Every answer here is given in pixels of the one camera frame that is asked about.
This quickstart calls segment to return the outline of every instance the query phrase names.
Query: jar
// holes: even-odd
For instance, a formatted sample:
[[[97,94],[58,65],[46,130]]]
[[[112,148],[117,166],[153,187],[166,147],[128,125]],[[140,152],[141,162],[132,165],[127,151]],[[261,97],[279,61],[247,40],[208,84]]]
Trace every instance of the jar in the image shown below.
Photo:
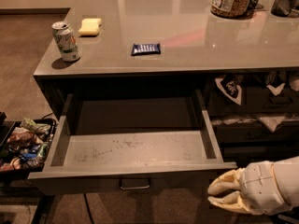
[[[211,12],[225,18],[235,18],[245,14],[250,0],[212,0]]]

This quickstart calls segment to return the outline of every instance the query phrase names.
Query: desk top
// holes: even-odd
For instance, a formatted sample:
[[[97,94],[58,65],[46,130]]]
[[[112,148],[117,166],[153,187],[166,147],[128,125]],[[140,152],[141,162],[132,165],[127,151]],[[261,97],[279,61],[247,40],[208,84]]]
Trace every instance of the desk top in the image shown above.
[[[229,20],[210,12],[211,0],[77,0],[65,20],[81,58],[65,63],[51,41],[36,77],[157,72],[252,71],[299,66],[299,18],[264,10]],[[97,37],[78,37],[84,18],[102,18]],[[160,43],[161,55],[132,57],[134,43]]]

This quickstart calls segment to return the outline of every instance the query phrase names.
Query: sponge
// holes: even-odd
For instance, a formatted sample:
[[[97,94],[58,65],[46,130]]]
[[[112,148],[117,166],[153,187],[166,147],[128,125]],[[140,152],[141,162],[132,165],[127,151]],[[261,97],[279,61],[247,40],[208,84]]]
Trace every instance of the sponge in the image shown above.
[[[101,24],[101,19],[83,19],[78,33],[79,35],[98,35]]]

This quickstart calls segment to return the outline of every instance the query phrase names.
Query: aluminum can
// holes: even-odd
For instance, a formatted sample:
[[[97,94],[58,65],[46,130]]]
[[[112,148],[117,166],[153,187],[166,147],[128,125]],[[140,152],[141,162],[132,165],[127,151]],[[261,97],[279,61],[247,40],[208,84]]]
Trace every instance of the aluminum can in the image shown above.
[[[80,58],[74,30],[65,21],[52,25],[52,33],[65,62],[74,62]]]
[[[48,154],[48,149],[49,149],[49,144],[43,143],[39,148],[39,150],[37,151],[36,156],[45,160]]]

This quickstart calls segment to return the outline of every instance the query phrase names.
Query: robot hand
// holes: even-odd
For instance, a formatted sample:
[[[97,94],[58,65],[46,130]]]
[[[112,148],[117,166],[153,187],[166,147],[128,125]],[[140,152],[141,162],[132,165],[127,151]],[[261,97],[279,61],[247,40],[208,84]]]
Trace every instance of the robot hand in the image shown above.
[[[274,215],[299,206],[299,157],[254,162],[231,170],[213,181],[208,200],[225,210]]]
[[[244,172],[244,168],[237,170],[231,170],[215,179],[209,186],[207,193],[209,196],[207,199],[213,204],[225,210],[243,214],[253,213],[252,208],[246,202],[246,199],[242,196],[240,177]],[[222,193],[227,193],[226,196],[216,198],[214,196]]]

